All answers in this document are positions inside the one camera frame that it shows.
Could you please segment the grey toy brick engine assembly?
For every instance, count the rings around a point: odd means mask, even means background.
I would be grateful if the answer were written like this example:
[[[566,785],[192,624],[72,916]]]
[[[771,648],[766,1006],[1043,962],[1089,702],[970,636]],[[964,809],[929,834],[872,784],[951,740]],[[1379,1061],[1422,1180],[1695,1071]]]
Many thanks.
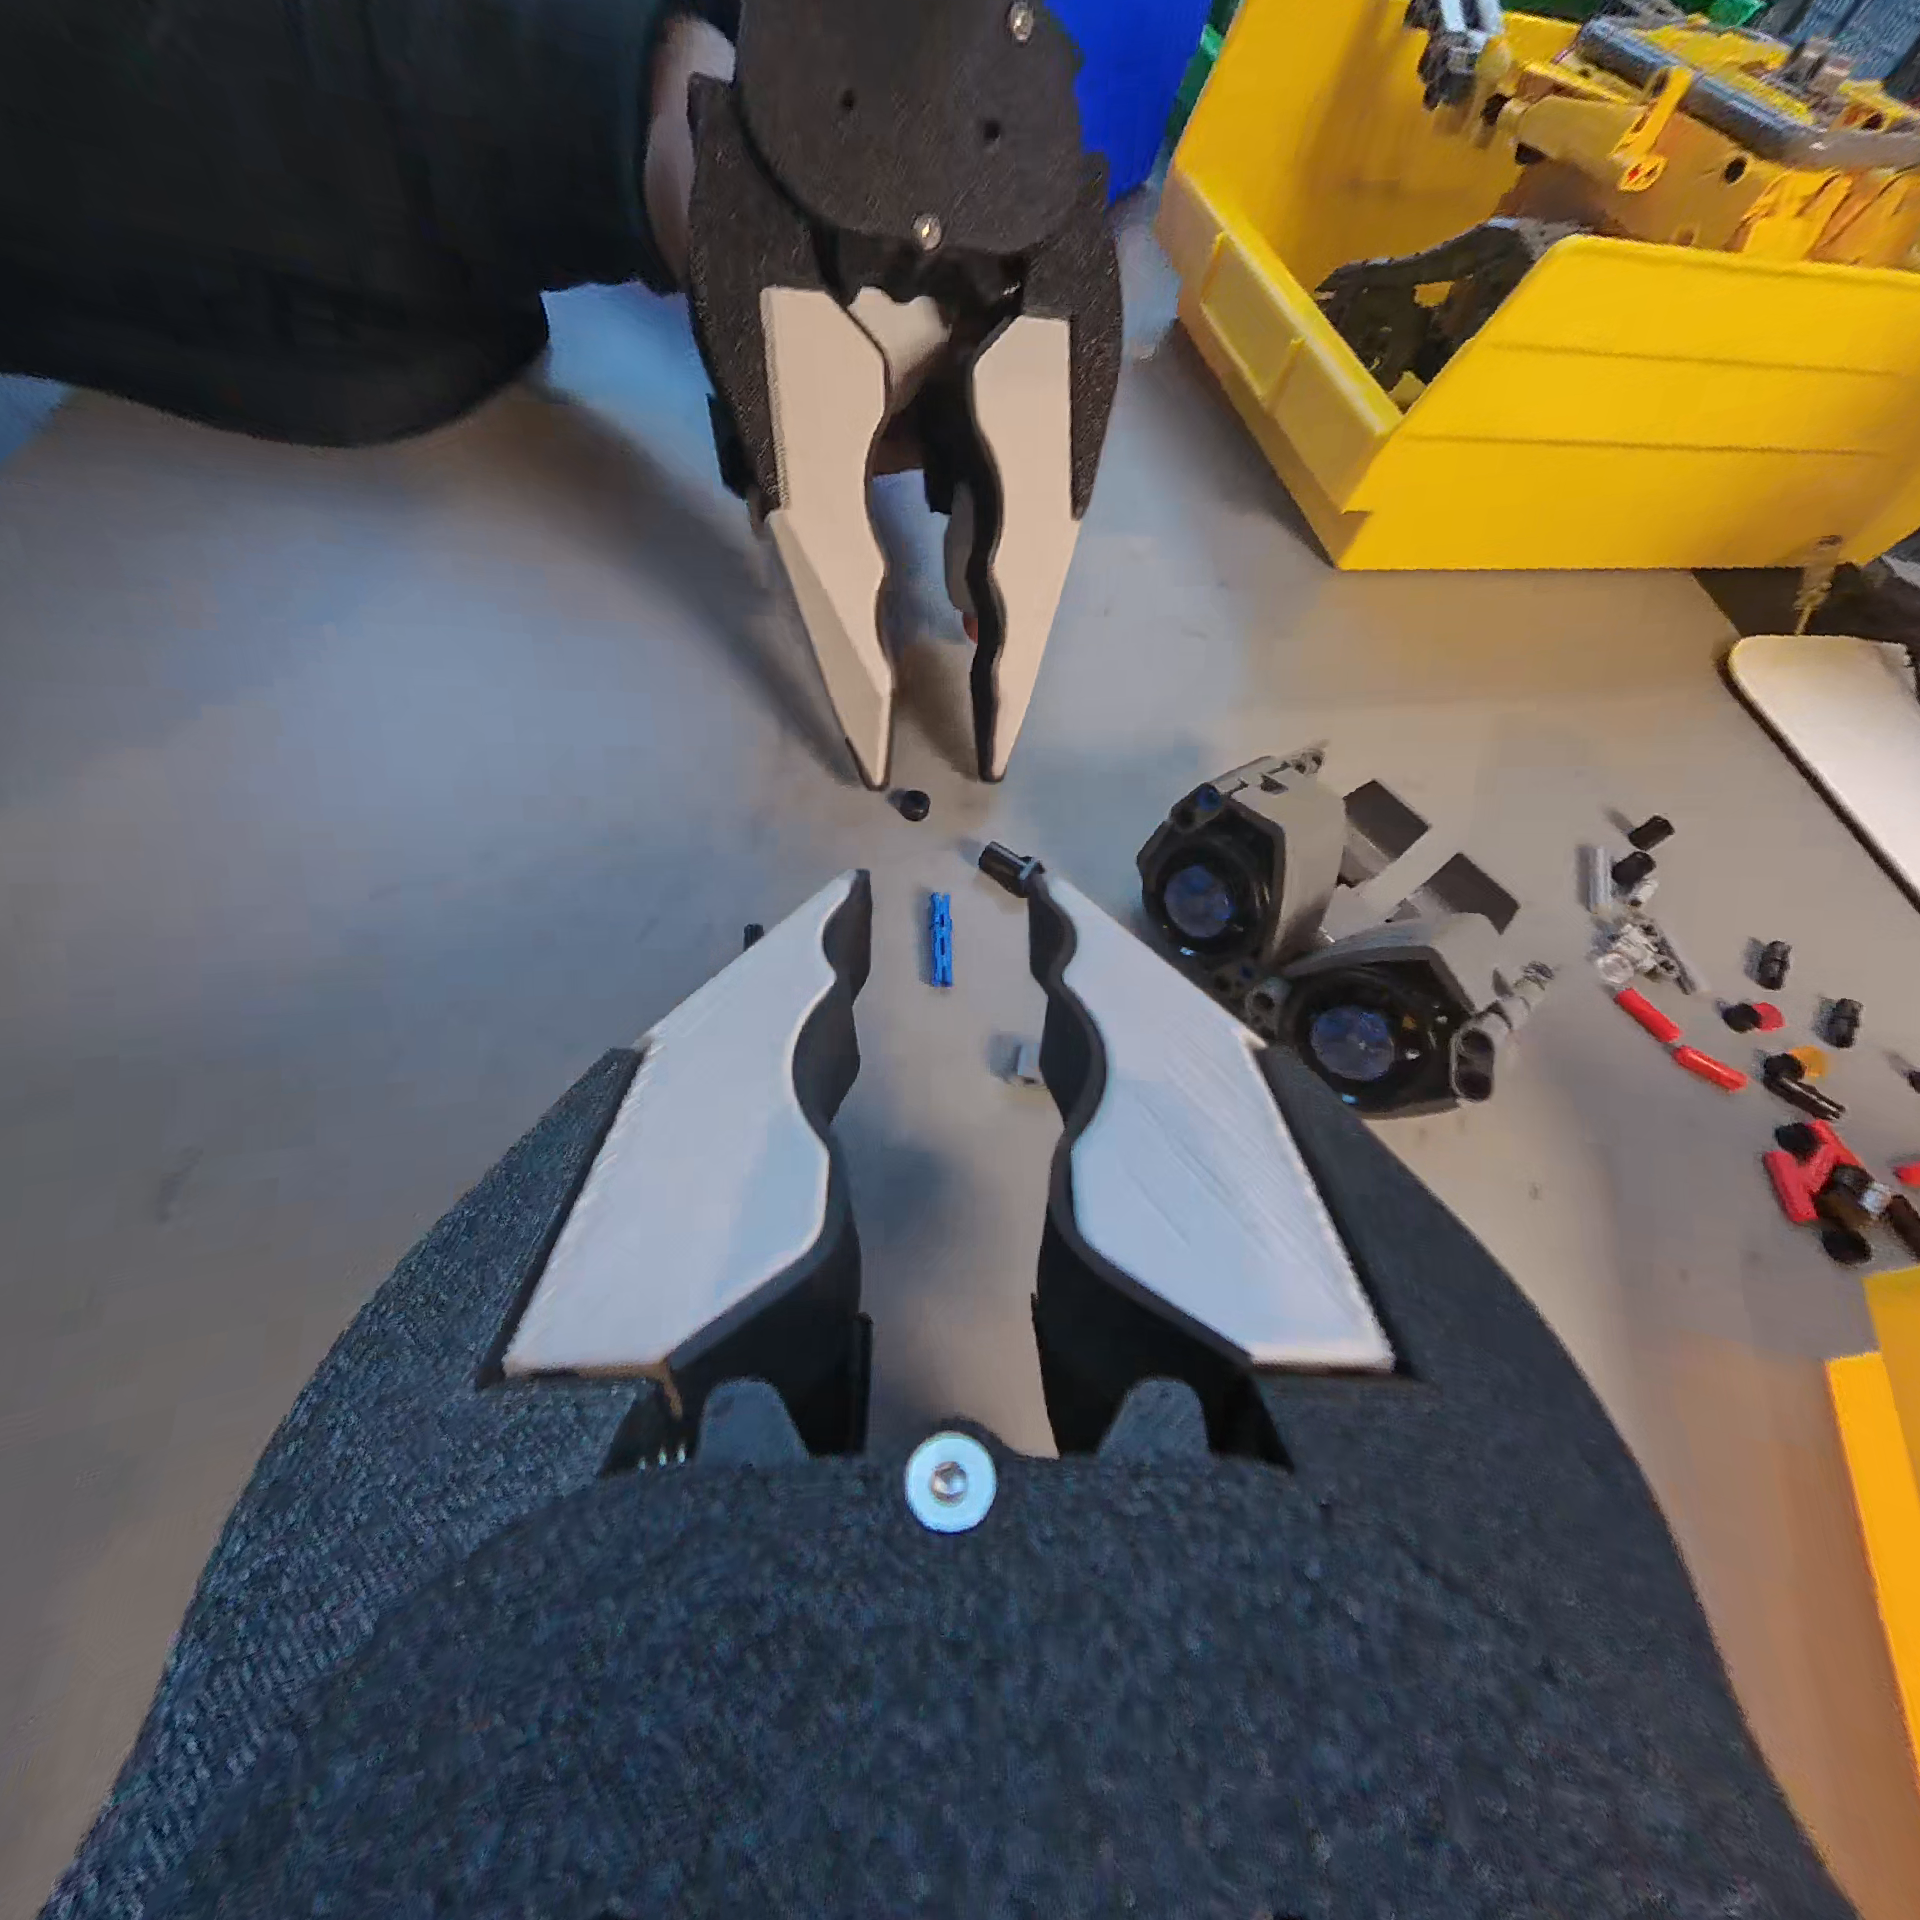
[[[1504,953],[1473,910],[1388,918],[1288,962],[1240,997],[1240,1018],[1363,1118],[1422,1118],[1494,1100],[1514,1038],[1554,966]]]

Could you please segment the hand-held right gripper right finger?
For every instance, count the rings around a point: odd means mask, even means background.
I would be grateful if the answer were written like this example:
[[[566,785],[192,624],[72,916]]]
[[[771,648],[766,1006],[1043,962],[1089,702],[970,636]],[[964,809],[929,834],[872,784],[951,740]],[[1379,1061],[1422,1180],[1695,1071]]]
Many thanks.
[[[1041,1080],[1060,1120],[1031,1317],[1055,1446],[1146,1382],[1202,1441],[1280,1455],[1263,1385],[1398,1373],[1255,1034],[1060,874],[1031,887]]]

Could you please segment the yellow open-front storage bin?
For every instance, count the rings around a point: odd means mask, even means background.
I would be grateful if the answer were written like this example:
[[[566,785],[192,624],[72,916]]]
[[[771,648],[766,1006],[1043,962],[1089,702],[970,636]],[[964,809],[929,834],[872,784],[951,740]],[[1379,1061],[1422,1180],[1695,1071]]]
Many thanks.
[[[1878,1344],[1830,1360],[1840,1446],[1904,1713],[1919,1716],[1919,1268],[1863,1284]]]

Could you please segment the person's left forearm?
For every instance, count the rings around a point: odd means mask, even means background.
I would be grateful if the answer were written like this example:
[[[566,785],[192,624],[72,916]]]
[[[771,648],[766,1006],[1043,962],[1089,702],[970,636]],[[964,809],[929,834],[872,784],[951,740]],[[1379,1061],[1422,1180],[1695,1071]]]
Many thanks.
[[[648,164],[739,13],[4,1],[3,369],[315,448],[451,424],[548,294],[676,289]]]

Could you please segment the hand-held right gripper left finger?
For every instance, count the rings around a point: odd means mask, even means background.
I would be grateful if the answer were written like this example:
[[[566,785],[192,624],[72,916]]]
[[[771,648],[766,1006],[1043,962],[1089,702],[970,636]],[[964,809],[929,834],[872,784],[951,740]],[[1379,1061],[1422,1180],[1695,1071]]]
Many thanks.
[[[874,1322],[833,1126],[860,1071],[874,878],[844,871],[657,1022],[503,1334],[507,1380],[650,1382],[664,1434],[759,1380],[862,1450]]]

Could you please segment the yellow storage bin with ledge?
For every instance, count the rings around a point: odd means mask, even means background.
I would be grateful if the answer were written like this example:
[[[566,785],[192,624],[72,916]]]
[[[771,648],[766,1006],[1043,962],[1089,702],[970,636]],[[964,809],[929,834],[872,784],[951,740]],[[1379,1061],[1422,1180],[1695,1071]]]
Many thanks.
[[[1911,271],[1577,236],[1390,398],[1312,298],[1489,217],[1408,5],[1241,5],[1169,164],[1179,320],[1342,568],[1870,559],[1915,528]]]

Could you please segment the white rounded flat plate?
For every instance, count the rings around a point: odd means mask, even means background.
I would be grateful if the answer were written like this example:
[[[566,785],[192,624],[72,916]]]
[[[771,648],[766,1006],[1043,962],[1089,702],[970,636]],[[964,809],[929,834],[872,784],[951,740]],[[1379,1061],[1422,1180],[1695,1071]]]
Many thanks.
[[[1919,694],[1913,652],[1854,636],[1747,636],[1724,677],[1800,772],[1919,901]]]

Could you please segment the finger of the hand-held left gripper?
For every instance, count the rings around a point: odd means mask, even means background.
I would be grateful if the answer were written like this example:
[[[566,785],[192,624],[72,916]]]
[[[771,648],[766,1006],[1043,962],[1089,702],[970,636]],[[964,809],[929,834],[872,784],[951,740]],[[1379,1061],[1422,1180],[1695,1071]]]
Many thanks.
[[[974,633],[976,770],[1006,776],[1033,702],[1079,518],[1073,509],[1073,336],[1012,317],[940,365],[921,398],[932,509],[948,518],[944,576]]]
[[[896,672],[880,639],[886,557],[872,517],[874,446],[887,417],[880,348],[825,289],[759,297],[776,433],[777,557],[860,780],[886,785]]]

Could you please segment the blue storage bin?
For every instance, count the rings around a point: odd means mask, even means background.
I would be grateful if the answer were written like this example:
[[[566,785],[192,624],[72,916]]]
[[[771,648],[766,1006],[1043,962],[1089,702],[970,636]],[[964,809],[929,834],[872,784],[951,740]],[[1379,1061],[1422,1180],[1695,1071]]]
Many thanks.
[[[1104,157],[1110,200],[1150,175],[1211,1],[1049,1],[1079,54],[1087,145]]]

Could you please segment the pile of small brick parts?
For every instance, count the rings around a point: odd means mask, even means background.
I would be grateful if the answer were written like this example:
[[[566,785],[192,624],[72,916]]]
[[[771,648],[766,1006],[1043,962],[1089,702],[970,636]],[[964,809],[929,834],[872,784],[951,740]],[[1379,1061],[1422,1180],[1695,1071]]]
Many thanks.
[[[1772,1210],[1840,1268],[1883,1256],[1915,1263],[1915,1152],[1873,1159],[1847,1135],[1857,1102],[1844,1065],[1865,1055],[1865,1006],[1802,994],[1790,940],[1756,937],[1719,992],[1657,902],[1675,823],[1610,810],[1612,840],[1575,852],[1592,927],[1592,972],[1619,1012],[1687,1076],[1729,1102],[1754,1102],[1754,1152]]]

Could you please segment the grey desk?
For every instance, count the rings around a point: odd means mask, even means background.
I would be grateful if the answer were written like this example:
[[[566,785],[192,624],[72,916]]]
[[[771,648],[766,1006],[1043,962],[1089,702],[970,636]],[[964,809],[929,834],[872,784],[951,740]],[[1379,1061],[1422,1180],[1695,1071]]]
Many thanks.
[[[839,1118],[872,1438],[1049,1454],[1030,1288],[1059,1121],[1001,840],[1132,916],[1199,780],[1322,740],[1520,902],[1560,968],[1496,1100],[1380,1137],[1551,1319],[1662,1498],[1747,1716],[1862,1916],[1915,1916],[1915,1786],[1826,1360],[1862,1280],[1772,1210],[1754,1102],[1583,964],[1577,850],[1673,818],[1657,902],[1729,992],[1790,940],[1865,1007],[1847,1135],[1915,1152],[1915,910],[1722,674],[1766,590],[1363,573],[1312,551],[1120,230],[1127,359],[1001,784],[918,484],[895,785],[858,784],[719,487],[683,316],[552,305],[548,369],[432,438],[320,452],[4,392],[4,1916],[57,1884],[208,1550],[371,1290],[750,920],[874,874]],[[929,893],[953,986],[929,982]]]

